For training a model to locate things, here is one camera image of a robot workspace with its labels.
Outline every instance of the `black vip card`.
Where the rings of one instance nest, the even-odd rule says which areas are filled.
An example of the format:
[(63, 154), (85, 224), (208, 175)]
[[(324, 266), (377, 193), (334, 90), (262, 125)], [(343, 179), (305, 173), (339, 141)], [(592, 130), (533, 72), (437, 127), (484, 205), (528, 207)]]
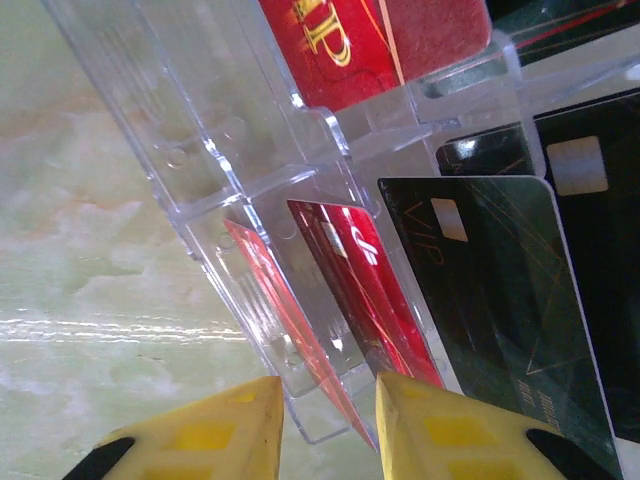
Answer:
[(549, 186), (379, 185), (463, 392), (555, 426), (621, 478)]
[[(640, 90), (540, 115), (536, 126), (614, 429), (640, 443)], [(518, 168), (520, 137), (507, 126), (452, 141), (436, 154), (441, 172)]]
[(493, 26), (513, 39), (524, 65), (640, 21), (637, 0), (488, 0)]

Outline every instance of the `yellow object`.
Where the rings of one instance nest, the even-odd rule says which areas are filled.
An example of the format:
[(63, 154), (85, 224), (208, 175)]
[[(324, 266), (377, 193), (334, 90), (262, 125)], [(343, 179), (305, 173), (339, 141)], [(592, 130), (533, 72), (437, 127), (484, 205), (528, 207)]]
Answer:
[(259, 378), (116, 430), (65, 479), (275, 480), (283, 415), (280, 379)]
[(386, 480), (565, 480), (527, 440), (550, 426), (397, 373), (381, 373), (376, 420)]

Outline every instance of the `marble surface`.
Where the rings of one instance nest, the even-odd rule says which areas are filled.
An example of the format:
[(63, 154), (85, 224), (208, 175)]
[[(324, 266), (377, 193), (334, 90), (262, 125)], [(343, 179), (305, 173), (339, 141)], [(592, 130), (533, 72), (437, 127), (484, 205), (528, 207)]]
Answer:
[[(61, 478), (109, 431), (266, 373), (185, 254), (37, 0), (0, 2), (0, 477)], [(281, 478), (382, 478), (357, 435)]]

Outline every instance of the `red vip card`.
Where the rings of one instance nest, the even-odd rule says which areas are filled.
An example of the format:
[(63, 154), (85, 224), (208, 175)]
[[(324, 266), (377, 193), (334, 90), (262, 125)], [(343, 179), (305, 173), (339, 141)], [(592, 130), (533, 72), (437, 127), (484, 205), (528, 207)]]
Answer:
[(288, 204), (374, 374), (395, 370), (442, 386), (369, 214)]
[(484, 0), (259, 0), (308, 106), (334, 111), (482, 51)]
[(340, 379), (300, 310), (267, 246), (253, 230), (228, 219), (225, 219), (224, 223), (247, 260), (264, 296), (282, 322), (284, 329), (296, 346), (298, 354), (304, 360), (320, 388), (362, 438), (373, 446), (374, 442), (362, 423), (360, 415), (342, 387)]

